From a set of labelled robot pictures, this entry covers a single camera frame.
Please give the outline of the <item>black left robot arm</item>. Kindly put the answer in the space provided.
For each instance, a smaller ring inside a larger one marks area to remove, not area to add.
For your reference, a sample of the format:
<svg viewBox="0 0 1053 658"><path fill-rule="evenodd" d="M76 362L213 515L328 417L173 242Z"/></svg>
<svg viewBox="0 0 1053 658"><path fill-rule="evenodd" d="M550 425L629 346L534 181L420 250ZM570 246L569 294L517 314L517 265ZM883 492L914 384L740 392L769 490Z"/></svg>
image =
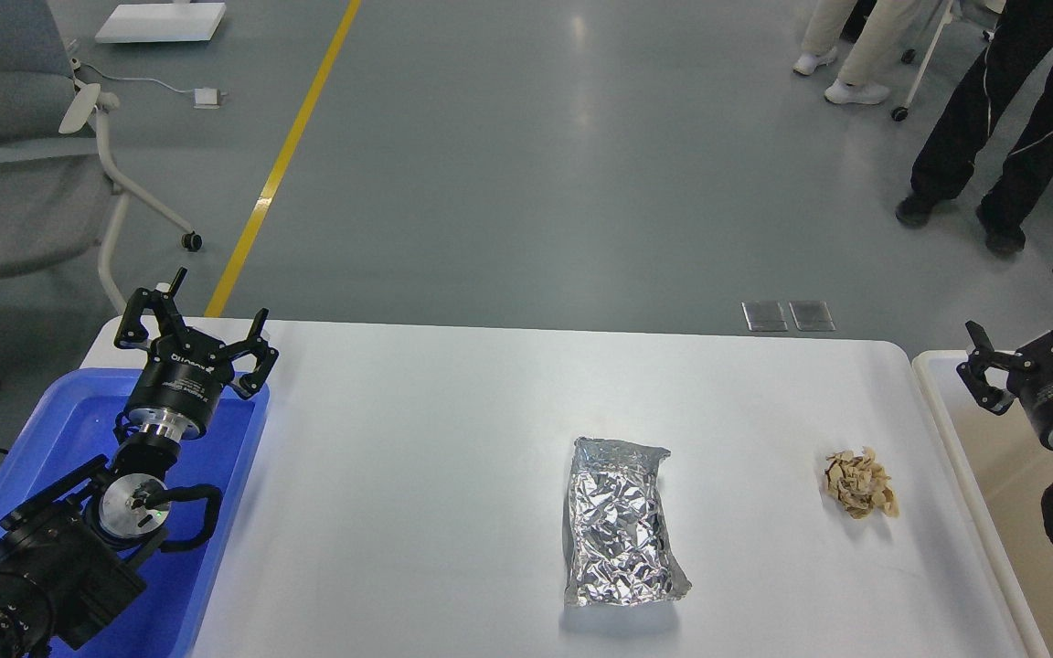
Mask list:
<svg viewBox="0 0 1053 658"><path fill-rule="evenodd" d="M139 288L114 334L141 371L42 397L0 472L0 657L188 653L266 420L269 311L227 342Z"/></svg>

